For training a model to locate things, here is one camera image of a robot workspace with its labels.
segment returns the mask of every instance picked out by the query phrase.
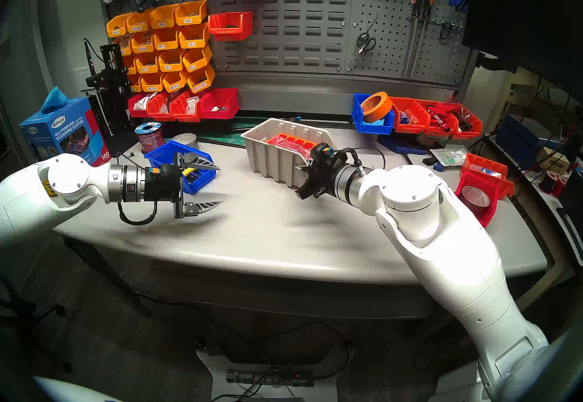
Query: black monitor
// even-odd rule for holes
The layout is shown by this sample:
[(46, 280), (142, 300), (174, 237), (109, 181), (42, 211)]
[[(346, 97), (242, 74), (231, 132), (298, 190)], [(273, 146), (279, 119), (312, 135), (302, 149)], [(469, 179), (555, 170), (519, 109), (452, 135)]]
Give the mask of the black monitor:
[(463, 44), (583, 101), (583, 0), (470, 0)]

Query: screwdriver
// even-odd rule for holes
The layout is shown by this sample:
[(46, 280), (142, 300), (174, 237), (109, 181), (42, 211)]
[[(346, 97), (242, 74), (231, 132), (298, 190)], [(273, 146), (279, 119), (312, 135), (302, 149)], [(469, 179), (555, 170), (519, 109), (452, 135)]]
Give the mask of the screwdriver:
[(409, 37), (409, 46), (407, 47), (409, 51), (407, 52), (407, 58), (405, 59), (405, 67), (403, 69), (403, 77), (406, 77), (407, 68), (409, 68), (409, 63), (411, 63), (411, 54), (413, 53), (413, 43), (415, 42), (415, 36), (417, 35), (417, 22), (421, 16), (421, 5), (423, 0), (413, 0), (413, 11), (411, 16), (414, 17), (413, 22), (413, 33)]
[(411, 74), (409, 77), (413, 77), (413, 72), (415, 67), (417, 66), (417, 60), (419, 58), (419, 51), (421, 49), (421, 42), (423, 41), (423, 34), (425, 33), (425, 26), (427, 25), (427, 21), (431, 17), (431, 7), (433, 6), (434, 0), (423, 0), (423, 28), (421, 29), (421, 37), (419, 38), (419, 44), (417, 45), (417, 53), (415, 54), (415, 60), (413, 61), (413, 67), (411, 68)]

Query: yellow storage bin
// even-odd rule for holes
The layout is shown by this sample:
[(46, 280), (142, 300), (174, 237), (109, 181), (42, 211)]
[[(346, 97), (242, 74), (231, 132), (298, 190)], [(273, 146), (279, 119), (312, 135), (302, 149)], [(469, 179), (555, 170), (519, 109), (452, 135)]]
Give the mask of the yellow storage bin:
[(151, 31), (136, 33), (132, 36), (130, 44), (134, 54), (154, 52), (153, 33)]
[(188, 76), (188, 86), (193, 93), (209, 88), (215, 79), (215, 72), (210, 64), (196, 70)]
[(166, 73), (162, 76), (162, 82), (166, 91), (172, 93), (186, 85), (187, 78), (188, 73), (186, 71)]
[(163, 51), (158, 57), (158, 66), (163, 73), (182, 71), (182, 49), (171, 49)]
[(132, 13), (126, 20), (125, 26), (129, 33), (145, 32), (149, 29), (149, 17), (154, 8), (149, 8), (143, 13)]
[(128, 29), (125, 25), (125, 21), (132, 15), (133, 13), (126, 13), (120, 14), (113, 18), (111, 21), (107, 23), (107, 36), (110, 38), (116, 38), (121, 35), (125, 35), (128, 33)]
[(150, 13), (150, 26), (153, 29), (174, 27), (174, 11), (180, 4), (162, 5)]
[(183, 49), (204, 48), (209, 41), (209, 24), (186, 25), (178, 32), (180, 47)]
[(129, 89), (132, 91), (132, 93), (140, 93), (142, 91), (139, 74), (128, 75), (128, 80), (130, 83)]
[(206, 18), (206, 0), (180, 4), (174, 11), (174, 17), (178, 25), (200, 24)]
[(140, 83), (144, 91), (162, 91), (164, 89), (162, 73), (144, 74), (140, 77)]
[(136, 57), (132, 55), (124, 56), (124, 66), (128, 69), (128, 75), (134, 75), (136, 73), (135, 65)]
[(191, 73), (208, 65), (212, 56), (209, 45), (204, 48), (188, 49), (182, 54), (182, 63), (184, 68)]
[(154, 49), (167, 50), (178, 48), (178, 28), (158, 29), (154, 32)]
[(138, 73), (157, 73), (160, 71), (160, 68), (158, 67), (158, 55), (157, 52), (138, 54), (136, 57), (136, 70)]
[(119, 43), (122, 55), (130, 55), (132, 53), (132, 49), (129, 47), (129, 41), (131, 38), (132, 35), (125, 35), (119, 36), (113, 40), (114, 43)]

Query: pegboard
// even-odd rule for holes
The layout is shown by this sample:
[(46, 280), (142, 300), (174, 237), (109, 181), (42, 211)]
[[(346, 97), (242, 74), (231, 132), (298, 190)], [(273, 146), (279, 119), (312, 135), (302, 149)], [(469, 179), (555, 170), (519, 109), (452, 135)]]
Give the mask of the pegboard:
[[(376, 48), (355, 57), (347, 67), (357, 50), (358, 36), (369, 28), (379, 10), (379, 19), (369, 32), (377, 39)], [(353, 0), (345, 70), (355, 75), (390, 78), (403, 78), (405, 75), (409, 78), (423, 27), (423, 22), (418, 20), (415, 37), (411, 40), (414, 20), (409, 17), (410, 11), (410, 0)], [(435, 0), (431, 17), (440, 21), (465, 23), (465, 13), (456, 12), (454, 7), (448, 5), (448, 0)], [(440, 25), (426, 22), (425, 27), (419, 59), (411, 79), (459, 86), (470, 52), (469, 48), (461, 45), (462, 30), (454, 28), (447, 39), (440, 40)], [(413, 50), (409, 68), (405, 72), (409, 45), (413, 46)]]
[[(191, 0), (165, 0), (166, 4)], [(208, 0), (209, 14), (253, 11), (253, 33), (240, 42), (210, 39), (215, 71), (227, 73), (336, 74), (402, 80), (407, 47), (413, 47), (413, 65), (421, 36), (419, 21), (416, 36), (409, 0)], [(377, 39), (374, 50), (348, 61), (356, 51), (357, 37), (366, 31), (376, 16), (371, 36)], [(127, 0), (110, 5), (111, 15), (131, 11)], [(465, 14), (456, 12), (448, 0), (435, 0), (435, 20), (465, 23)], [(463, 30), (454, 28), (447, 40), (440, 40), (440, 25), (427, 22), (419, 59), (411, 80), (430, 85), (457, 88), (468, 62), (470, 49), (461, 45)]]

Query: blue microfiber cloth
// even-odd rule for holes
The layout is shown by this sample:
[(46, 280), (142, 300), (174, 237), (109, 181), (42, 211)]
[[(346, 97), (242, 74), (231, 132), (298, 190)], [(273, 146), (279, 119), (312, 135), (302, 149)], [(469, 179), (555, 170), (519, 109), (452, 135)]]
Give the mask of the blue microfiber cloth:
[(43, 106), (40, 111), (43, 113), (49, 113), (52, 110), (57, 110), (62, 108), (69, 99), (65, 94), (59, 90), (59, 87), (55, 87), (48, 94), (47, 99), (44, 101)]

